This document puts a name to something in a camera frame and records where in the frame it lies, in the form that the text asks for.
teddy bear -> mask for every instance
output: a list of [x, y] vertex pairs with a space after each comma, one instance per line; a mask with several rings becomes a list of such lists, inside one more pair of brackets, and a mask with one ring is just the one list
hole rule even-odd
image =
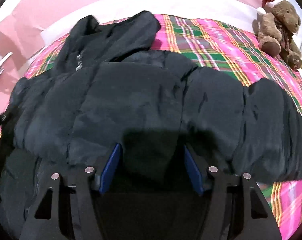
[[276, 57], [280, 55], [294, 71], [301, 68], [301, 53], [293, 41], [301, 20], [294, 6], [288, 0], [263, 0], [258, 8], [260, 27], [258, 32], [259, 48]]

jacket zipper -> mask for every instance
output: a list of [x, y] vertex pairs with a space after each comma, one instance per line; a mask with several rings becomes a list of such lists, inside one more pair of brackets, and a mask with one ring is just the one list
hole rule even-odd
[[77, 61], [78, 61], [78, 66], [76, 67], [75, 71], [78, 71], [79, 69], [82, 68], [82, 54], [78, 55], [76, 57]]

stitched seam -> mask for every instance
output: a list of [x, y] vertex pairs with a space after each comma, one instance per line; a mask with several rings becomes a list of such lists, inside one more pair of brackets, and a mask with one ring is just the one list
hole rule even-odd
[[74, 115], [74, 119], [73, 119], [73, 122], [72, 122], [72, 126], [70, 127], [69, 131], [70, 131], [70, 138], [69, 138], [69, 142], [66, 146], [66, 161], [67, 161], [67, 164], [69, 164], [69, 151], [70, 151], [70, 144], [71, 144], [71, 141], [73, 139], [73, 133], [74, 133], [74, 123], [75, 123], [75, 119], [77, 118], [77, 116], [79, 115], [80, 113], [80, 109], [82, 108], [82, 105], [84, 104], [85, 100], [86, 100], [86, 97], [88, 95], [88, 92], [90, 90], [90, 88], [92, 87], [93, 83], [94, 83], [94, 79], [97, 75], [97, 71], [99, 70], [99, 67], [95, 67], [94, 71], [93, 71], [93, 74], [92, 74], [92, 78], [91, 80], [89, 81], [89, 85], [88, 85], [88, 88], [85, 90], [85, 92], [83, 93], [83, 96], [82, 96], [82, 101], [80, 102], [80, 106], [79, 108], [76, 110], [76, 113]]

black puffer jacket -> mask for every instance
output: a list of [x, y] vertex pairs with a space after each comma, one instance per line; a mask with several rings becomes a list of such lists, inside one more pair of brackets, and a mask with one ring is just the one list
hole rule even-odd
[[0, 142], [0, 222], [12, 237], [46, 168], [92, 165], [115, 142], [125, 172], [163, 187], [186, 141], [225, 172], [302, 179], [302, 117], [288, 94], [266, 79], [242, 87], [177, 53], [149, 50], [159, 28], [150, 12], [105, 26], [88, 16], [51, 70], [17, 83]]

plaid bedspread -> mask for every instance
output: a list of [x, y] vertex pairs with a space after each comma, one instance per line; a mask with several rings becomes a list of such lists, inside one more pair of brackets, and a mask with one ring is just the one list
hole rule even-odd
[[[244, 86], [260, 78], [274, 80], [292, 97], [302, 115], [302, 79], [282, 59], [271, 58], [260, 51], [253, 33], [210, 19], [189, 20], [168, 15], [156, 15], [156, 18], [161, 29], [152, 49], [181, 53], [199, 66], [225, 72]], [[25, 76], [31, 78], [52, 68], [67, 36], [46, 48]], [[259, 186], [277, 220], [283, 240], [289, 239], [302, 221], [302, 180]]]

